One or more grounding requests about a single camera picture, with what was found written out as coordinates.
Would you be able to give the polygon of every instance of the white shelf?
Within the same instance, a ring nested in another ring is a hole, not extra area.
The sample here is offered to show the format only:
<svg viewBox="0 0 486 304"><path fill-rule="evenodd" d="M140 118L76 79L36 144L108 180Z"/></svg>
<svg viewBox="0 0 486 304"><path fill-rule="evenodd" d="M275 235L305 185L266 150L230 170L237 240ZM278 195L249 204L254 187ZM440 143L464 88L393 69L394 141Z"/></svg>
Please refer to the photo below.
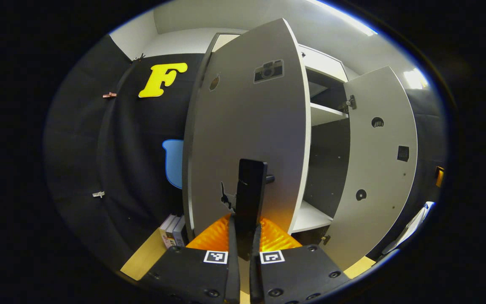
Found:
<svg viewBox="0 0 486 304"><path fill-rule="evenodd" d="M347 118L348 114L346 113L333 110L326 106L321 106L312 102L310 103L310 125L312 127L314 127L315 125L321 125L322 123L328 123Z"/></svg>
<svg viewBox="0 0 486 304"><path fill-rule="evenodd" d="M314 208L311 204L301 201L301 206L297 211L294 229L292 233L307 231L319 227L324 227L332 222L332 218L324 212Z"/></svg>

